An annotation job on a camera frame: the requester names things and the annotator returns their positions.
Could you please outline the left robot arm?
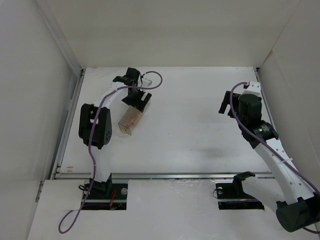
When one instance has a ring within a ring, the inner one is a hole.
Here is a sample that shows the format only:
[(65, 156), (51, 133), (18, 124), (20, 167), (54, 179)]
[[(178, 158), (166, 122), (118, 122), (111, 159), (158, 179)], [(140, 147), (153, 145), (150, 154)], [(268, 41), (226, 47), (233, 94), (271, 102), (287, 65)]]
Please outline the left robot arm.
[(151, 83), (144, 81), (137, 69), (129, 67), (125, 75), (112, 80), (100, 99), (81, 106), (78, 135), (88, 147), (93, 165), (89, 183), (82, 186), (84, 191), (90, 191), (89, 199), (109, 199), (114, 194), (112, 174), (103, 153), (113, 130), (133, 133), (150, 104), (152, 94), (144, 89)]

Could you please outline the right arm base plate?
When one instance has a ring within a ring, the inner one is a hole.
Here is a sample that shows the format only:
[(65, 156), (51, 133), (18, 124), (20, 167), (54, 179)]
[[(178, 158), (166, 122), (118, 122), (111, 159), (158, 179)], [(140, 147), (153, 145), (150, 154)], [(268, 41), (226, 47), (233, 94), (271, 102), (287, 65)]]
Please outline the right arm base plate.
[(212, 195), (218, 200), (219, 210), (265, 209), (265, 206), (253, 196), (237, 191), (232, 182), (217, 182)]

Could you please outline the wooden block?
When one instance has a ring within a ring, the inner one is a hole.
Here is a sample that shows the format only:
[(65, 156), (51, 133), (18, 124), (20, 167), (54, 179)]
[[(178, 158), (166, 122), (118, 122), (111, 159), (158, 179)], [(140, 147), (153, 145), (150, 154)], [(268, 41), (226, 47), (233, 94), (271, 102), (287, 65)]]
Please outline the wooden block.
[(128, 126), (135, 126), (138, 124), (138, 122), (140, 121), (142, 117), (142, 113), (141, 112), (130, 112), (128, 114), (128, 119), (127, 119), (127, 125)]

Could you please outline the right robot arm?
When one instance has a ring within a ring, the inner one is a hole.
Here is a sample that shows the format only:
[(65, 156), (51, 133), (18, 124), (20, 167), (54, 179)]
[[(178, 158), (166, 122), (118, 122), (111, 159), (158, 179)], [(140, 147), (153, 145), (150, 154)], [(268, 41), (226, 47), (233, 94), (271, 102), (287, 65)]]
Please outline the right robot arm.
[(234, 198), (259, 200), (275, 213), (287, 232), (311, 232), (308, 227), (320, 221), (320, 191), (296, 169), (273, 126), (262, 120), (262, 98), (226, 91), (218, 112), (224, 114), (227, 106), (228, 115), (237, 121), (243, 138), (266, 163), (280, 189), (269, 187), (246, 171), (235, 175), (224, 191)]

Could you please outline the clear plastic box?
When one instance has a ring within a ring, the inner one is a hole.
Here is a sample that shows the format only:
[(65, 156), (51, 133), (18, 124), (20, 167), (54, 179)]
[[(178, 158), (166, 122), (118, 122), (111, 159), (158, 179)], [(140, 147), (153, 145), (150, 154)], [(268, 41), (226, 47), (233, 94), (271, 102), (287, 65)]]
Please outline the clear plastic box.
[(129, 106), (127, 111), (124, 113), (122, 118), (118, 122), (120, 131), (123, 134), (132, 135), (134, 129), (140, 122), (141, 118), (144, 116), (145, 112), (149, 108), (151, 101), (149, 100), (143, 111), (139, 111), (133, 106)]

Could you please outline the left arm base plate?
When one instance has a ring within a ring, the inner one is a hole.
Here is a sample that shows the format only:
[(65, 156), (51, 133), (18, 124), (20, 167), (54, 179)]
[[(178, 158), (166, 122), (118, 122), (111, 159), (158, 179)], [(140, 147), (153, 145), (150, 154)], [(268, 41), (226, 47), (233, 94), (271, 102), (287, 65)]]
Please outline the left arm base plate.
[(127, 209), (128, 184), (109, 183), (104, 189), (93, 186), (82, 210), (122, 211)]

